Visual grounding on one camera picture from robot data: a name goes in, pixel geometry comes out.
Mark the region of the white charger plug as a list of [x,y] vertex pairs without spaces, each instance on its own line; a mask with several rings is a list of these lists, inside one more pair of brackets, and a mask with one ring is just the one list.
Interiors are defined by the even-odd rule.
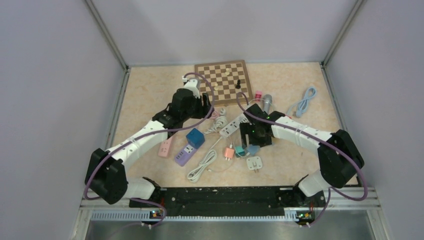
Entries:
[[263,167],[262,159],[259,156],[248,157],[246,160],[247,168],[254,173],[258,173]]

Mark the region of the light blue charger plug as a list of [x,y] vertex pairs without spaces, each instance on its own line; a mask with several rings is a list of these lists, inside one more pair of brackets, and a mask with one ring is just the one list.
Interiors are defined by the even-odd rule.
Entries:
[[261,147],[258,145],[249,145],[245,150],[246,154],[249,156],[254,156],[260,151]]

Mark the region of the blue cube socket adapter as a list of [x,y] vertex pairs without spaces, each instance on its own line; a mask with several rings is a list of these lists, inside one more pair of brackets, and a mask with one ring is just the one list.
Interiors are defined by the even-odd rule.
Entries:
[[193,128],[187,135],[186,139],[189,145],[195,149],[199,149],[205,142],[205,135],[197,128]]

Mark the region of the teal charger plug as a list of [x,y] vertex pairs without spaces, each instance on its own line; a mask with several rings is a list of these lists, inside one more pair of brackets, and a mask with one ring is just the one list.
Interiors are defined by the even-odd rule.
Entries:
[[241,145],[235,146],[234,153],[237,158],[243,158],[248,155],[247,150],[243,148]]

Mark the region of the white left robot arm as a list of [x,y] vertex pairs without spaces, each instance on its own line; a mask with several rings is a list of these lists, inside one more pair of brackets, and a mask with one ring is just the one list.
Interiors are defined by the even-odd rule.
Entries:
[[214,95],[195,95],[194,90],[179,88],[166,108],[134,135],[114,147],[98,148],[91,154],[84,180],[84,198],[90,200],[88,191],[92,190],[96,199],[103,199],[110,205],[123,198],[138,198],[149,207],[156,206],[161,194],[154,182],[145,177],[129,180],[127,172],[151,148],[183,131],[183,124],[188,119],[204,122],[211,116],[214,105]]

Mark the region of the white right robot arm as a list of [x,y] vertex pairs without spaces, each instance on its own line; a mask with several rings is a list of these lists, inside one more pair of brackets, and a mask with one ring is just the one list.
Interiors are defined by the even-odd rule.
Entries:
[[294,186],[293,200],[297,205],[307,206],[315,194],[330,188],[339,193],[354,176],[366,184],[362,172],[364,160],[347,131],[318,130],[282,112],[267,114],[257,104],[244,109],[243,114],[253,124],[254,133],[294,143],[318,158],[319,169]]

